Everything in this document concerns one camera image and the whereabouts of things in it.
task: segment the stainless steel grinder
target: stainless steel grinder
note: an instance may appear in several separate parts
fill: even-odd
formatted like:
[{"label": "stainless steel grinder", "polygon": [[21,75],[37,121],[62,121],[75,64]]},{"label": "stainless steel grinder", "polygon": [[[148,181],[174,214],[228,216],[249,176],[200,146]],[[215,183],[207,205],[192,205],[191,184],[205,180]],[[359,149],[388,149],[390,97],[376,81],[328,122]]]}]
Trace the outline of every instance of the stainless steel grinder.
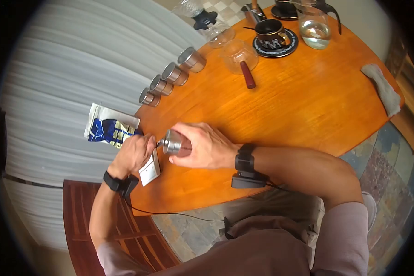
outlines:
[{"label": "stainless steel grinder", "polygon": [[156,144],[156,147],[161,147],[162,151],[168,155],[176,155],[178,157],[189,156],[192,152],[192,143],[181,133],[168,129],[164,138]]}]

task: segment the shoe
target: shoe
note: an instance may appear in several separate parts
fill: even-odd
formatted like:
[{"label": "shoe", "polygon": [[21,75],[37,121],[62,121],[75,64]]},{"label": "shoe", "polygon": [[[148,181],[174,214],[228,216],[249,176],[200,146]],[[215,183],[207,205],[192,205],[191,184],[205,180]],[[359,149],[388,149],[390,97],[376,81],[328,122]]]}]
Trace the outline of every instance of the shoe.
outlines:
[{"label": "shoe", "polygon": [[376,201],[374,200],[373,196],[370,193],[362,192],[363,197],[363,204],[366,206],[368,210],[368,232],[370,232],[371,228],[373,227],[374,221],[376,220],[377,214],[377,205]]}]

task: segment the stainless steel cup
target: stainless steel cup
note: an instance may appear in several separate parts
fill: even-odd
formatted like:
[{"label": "stainless steel cup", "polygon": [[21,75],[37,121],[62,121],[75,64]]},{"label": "stainless steel cup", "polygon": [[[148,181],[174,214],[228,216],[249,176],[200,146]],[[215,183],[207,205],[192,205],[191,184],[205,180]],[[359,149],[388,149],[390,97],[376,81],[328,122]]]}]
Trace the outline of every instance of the stainless steel cup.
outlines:
[{"label": "stainless steel cup", "polygon": [[187,81],[188,73],[181,70],[181,68],[179,68],[179,66],[174,62],[171,62],[166,66],[166,68],[164,68],[164,71],[161,74],[161,79],[168,83],[181,86]]},{"label": "stainless steel cup", "polygon": [[160,95],[155,95],[150,93],[149,88],[144,88],[141,94],[139,95],[139,103],[148,105],[151,107],[156,107],[161,99]]},{"label": "stainless steel cup", "polygon": [[183,70],[198,73],[206,66],[206,60],[193,48],[188,47],[178,57],[178,63]]},{"label": "stainless steel cup", "polygon": [[150,83],[150,92],[155,95],[169,96],[173,90],[173,84],[161,79],[161,75],[156,75]]}]

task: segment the metal tumbler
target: metal tumbler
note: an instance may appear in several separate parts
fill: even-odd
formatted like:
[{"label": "metal tumbler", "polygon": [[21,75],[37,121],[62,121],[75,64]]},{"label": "metal tumbler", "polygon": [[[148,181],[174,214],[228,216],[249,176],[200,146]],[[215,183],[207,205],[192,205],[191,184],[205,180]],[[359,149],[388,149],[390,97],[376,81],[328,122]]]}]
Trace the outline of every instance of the metal tumbler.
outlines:
[{"label": "metal tumbler", "polygon": [[156,75],[150,83],[150,92],[155,95],[169,96],[173,90],[173,84],[161,79],[161,75]]},{"label": "metal tumbler", "polygon": [[187,81],[188,73],[181,70],[181,68],[179,68],[179,66],[174,62],[171,62],[166,66],[166,68],[164,68],[164,71],[161,74],[161,79],[168,83],[181,86]]},{"label": "metal tumbler", "polygon": [[151,107],[156,107],[161,99],[160,95],[155,95],[150,93],[149,88],[144,88],[141,94],[139,95],[139,103],[148,105]]},{"label": "metal tumbler", "polygon": [[189,156],[192,152],[192,143],[181,133],[168,129],[164,138],[158,141],[156,147],[162,146],[165,154],[176,155],[178,157]]},{"label": "metal tumbler", "polygon": [[178,57],[178,63],[183,70],[198,73],[206,66],[206,60],[193,47],[188,47]]},{"label": "metal tumbler", "polygon": [[247,19],[248,25],[250,25],[250,27],[253,28],[262,20],[267,19],[259,5],[256,10],[253,10],[251,4],[245,4],[242,7],[241,11],[243,11],[243,13],[245,14],[245,18]]}]

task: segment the person's arm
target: person's arm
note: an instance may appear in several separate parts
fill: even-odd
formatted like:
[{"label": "person's arm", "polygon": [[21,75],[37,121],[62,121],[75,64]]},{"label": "person's arm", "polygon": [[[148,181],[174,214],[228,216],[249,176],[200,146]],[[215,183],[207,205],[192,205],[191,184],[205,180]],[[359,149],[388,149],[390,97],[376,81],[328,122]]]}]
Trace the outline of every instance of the person's arm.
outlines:
[{"label": "person's arm", "polygon": [[[156,145],[154,136],[133,135],[123,142],[114,161],[107,169],[113,178],[126,179],[136,173],[150,158]],[[112,241],[111,229],[116,221],[115,198],[117,193],[103,182],[98,190],[90,213],[89,232],[97,250],[102,243]]]},{"label": "person's arm", "polygon": [[[234,168],[241,145],[233,144],[218,130],[205,123],[177,123],[172,129],[187,136],[193,149],[188,157],[171,156],[171,163],[192,168]],[[285,183],[290,190],[321,197],[326,210],[346,202],[363,203],[355,172],[342,159],[300,147],[257,147],[252,155],[256,171],[268,175],[275,184]]]}]

